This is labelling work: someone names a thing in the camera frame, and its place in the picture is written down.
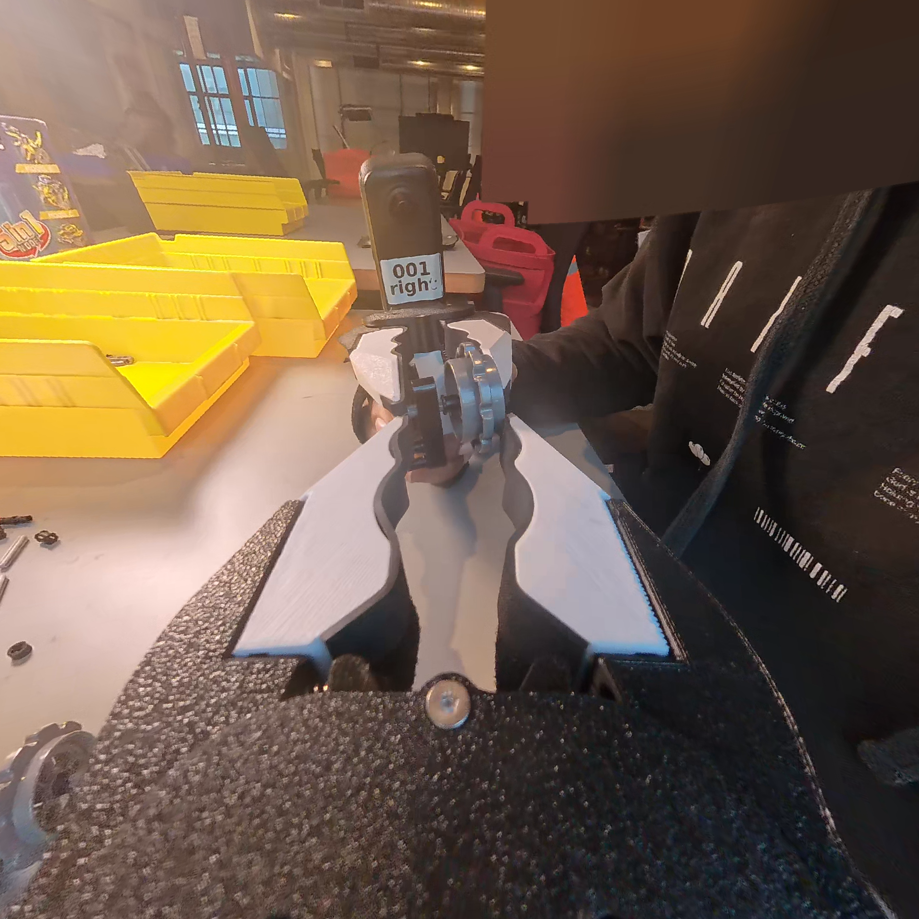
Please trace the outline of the yellow toy brick vehicle model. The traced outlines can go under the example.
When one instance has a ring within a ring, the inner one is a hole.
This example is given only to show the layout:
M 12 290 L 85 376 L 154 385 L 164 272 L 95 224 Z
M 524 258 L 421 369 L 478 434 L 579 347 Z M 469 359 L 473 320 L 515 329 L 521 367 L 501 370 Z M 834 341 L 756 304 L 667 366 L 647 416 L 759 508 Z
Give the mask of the yellow toy brick vehicle model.
M 79 721 L 52 722 L 6 758 L 1 769 L 2 882 L 38 863 L 52 844 L 95 743 Z

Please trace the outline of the person in black hoodie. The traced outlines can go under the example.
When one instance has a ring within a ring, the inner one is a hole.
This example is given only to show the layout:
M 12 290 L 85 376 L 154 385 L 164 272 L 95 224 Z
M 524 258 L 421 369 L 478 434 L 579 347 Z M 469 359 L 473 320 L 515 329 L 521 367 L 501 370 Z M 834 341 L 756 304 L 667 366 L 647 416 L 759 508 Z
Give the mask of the person in black hoodie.
M 658 534 L 729 442 L 755 360 L 843 198 L 660 217 L 597 318 L 651 350 L 640 460 L 601 456 Z M 756 414 L 684 560 L 771 672 L 844 844 L 917 917 L 917 764 L 869 747 L 917 730 L 917 184 L 890 190 L 838 299 Z

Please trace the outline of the yellow storage bin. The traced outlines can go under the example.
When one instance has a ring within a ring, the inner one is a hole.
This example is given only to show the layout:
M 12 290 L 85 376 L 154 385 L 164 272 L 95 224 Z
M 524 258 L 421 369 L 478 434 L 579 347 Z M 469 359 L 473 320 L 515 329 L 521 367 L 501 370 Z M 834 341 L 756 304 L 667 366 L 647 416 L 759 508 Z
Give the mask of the yellow storage bin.
M 130 171 L 155 229 L 167 234 L 284 236 L 308 203 L 295 178 Z
M 313 359 L 346 317 L 358 286 L 339 241 L 228 235 L 126 237 L 44 261 L 204 273 L 231 281 L 258 328 L 259 357 Z
M 249 320 L 3 315 L 2 456 L 161 458 L 259 342 Z

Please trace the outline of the pile of black brick parts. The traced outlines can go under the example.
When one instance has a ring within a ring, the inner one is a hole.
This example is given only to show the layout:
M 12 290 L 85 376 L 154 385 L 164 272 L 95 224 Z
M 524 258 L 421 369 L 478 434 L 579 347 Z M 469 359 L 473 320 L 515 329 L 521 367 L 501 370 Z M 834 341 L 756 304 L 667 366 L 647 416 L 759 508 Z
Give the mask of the pile of black brick parts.
M 56 546 L 60 537 L 47 529 L 32 532 L 33 517 L 30 515 L 1 516 L 1 573 L 6 575 L 25 551 L 29 541 L 43 548 Z

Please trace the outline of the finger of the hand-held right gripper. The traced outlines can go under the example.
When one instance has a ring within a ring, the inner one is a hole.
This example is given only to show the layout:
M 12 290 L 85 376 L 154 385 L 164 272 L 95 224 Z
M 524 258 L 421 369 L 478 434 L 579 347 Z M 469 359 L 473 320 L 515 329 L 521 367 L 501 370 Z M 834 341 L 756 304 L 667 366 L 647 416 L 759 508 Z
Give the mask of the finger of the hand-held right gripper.
M 386 410 L 405 410 L 404 325 L 366 327 L 351 348 L 356 381 L 370 400 Z
M 479 351 L 491 358 L 500 377 L 513 376 L 512 336 L 509 331 L 481 318 L 457 321 L 457 331 L 463 333 L 464 341 L 472 342 Z

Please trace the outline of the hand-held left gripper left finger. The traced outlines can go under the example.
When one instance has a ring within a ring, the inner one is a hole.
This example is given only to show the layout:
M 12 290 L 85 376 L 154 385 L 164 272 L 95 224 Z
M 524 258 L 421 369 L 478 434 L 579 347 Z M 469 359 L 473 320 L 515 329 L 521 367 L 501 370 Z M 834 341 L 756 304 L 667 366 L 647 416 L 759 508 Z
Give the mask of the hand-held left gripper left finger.
M 409 458 L 410 426 L 397 418 L 305 492 L 233 657 L 300 658 L 326 678 L 353 655 L 382 687 L 410 689 L 410 593 L 395 532 Z

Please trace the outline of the printed cardboard toy box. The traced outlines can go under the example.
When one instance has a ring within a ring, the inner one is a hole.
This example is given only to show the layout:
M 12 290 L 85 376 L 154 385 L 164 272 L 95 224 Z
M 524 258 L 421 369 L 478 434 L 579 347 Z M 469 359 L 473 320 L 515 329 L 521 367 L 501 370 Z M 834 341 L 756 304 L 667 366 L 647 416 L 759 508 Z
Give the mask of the printed cardboard toy box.
M 85 215 L 43 121 L 1 117 L 1 261 L 21 263 L 90 245 Z

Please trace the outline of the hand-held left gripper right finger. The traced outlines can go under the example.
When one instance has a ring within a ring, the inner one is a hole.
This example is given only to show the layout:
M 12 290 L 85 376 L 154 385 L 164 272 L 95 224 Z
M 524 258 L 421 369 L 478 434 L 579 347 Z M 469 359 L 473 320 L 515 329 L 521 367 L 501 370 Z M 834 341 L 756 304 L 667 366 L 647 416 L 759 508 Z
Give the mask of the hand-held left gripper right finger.
M 545 662 L 572 688 L 597 657 L 672 662 L 668 614 L 607 490 L 517 417 L 505 423 L 500 463 L 513 534 L 497 604 L 497 689 L 522 689 Z

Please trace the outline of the person's right forearm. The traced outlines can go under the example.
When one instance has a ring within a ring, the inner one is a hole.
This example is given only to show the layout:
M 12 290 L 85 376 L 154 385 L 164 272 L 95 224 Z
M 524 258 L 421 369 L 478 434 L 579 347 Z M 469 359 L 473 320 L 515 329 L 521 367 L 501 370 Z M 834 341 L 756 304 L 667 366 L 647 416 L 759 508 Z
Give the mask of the person's right forearm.
M 527 423 L 577 423 L 650 404 L 672 293 L 640 252 L 571 325 L 513 344 L 509 410 Z

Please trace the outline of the building windows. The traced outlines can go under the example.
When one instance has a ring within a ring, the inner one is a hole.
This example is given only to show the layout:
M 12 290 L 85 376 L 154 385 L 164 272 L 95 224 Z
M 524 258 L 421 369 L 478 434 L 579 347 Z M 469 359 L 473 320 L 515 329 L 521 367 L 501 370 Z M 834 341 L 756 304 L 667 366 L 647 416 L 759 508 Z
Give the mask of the building windows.
M 219 56 L 210 53 L 205 63 L 191 63 L 179 54 L 178 68 L 201 144 L 240 150 L 231 81 Z M 278 76 L 257 66 L 254 57 L 243 55 L 236 58 L 236 76 L 248 124 L 264 129 L 276 150 L 286 150 L 288 133 Z

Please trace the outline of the thin black holed brick beam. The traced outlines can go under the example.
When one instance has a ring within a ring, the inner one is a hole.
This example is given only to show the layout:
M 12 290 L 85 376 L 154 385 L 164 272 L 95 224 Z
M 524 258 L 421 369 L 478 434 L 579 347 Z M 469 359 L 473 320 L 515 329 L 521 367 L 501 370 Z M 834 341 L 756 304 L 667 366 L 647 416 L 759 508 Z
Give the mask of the thin black holed brick beam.
M 440 468 L 447 461 L 441 412 L 444 395 L 442 352 L 416 353 L 408 362 L 405 383 L 403 401 L 412 435 L 409 470 Z

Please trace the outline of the orange beanbag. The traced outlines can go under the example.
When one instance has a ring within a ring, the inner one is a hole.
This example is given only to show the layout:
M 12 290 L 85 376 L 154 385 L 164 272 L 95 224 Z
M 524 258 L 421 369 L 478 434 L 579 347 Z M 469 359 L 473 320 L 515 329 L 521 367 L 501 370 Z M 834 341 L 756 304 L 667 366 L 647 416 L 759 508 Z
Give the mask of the orange beanbag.
M 370 152 L 361 148 L 343 148 L 323 154 L 326 179 L 332 182 L 327 189 L 332 200 L 358 201 L 361 197 L 359 173 L 369 159 Z

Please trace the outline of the grey desk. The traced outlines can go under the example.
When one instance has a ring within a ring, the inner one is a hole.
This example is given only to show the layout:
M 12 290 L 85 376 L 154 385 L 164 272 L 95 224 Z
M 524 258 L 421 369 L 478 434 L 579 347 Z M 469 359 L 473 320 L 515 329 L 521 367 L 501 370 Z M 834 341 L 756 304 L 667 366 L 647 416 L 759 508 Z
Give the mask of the grey desk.
M 175 616 L 192 639 L 188 681 L 204 713 L 182 704 L 190 729 L 178 756 L 241 718 L 273 711 L 295 659 L 224 658 L 226 642 L 300 498 L 358 447 L 350 410 L 355 379 L 333 337 L 315 359 L 256 358 L 161 459 L 2 459 L 2 516 L 32 515 L 33 541 L 8 572 L 2 598 L 2 762 L 27 735 L 76 720 L 101 738 L 121 691 Z M 475 459 L 450 487 L 407 486 L 397 526 L 420 620 L 415 688 L 454 672 L 495 689 L 496 604 L 513 526 L 502 509 L 497 455 Z M 224 571 L 224 564 L 230 563 Z M 12 663 L 7 648 L 33 653 Z

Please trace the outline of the grey toothed brick wheel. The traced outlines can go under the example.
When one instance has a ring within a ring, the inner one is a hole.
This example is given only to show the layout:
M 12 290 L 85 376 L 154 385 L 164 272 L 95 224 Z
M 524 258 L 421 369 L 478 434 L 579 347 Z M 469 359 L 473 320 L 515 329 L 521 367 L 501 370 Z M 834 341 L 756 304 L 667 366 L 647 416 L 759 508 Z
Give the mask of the grey toothed brick wheel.
M 493 454 L 507 418 L 496 362 L 477 343 L 464 341 L 444 364 L 444 386 L 441 411 L 460 449 L 483 458 Z

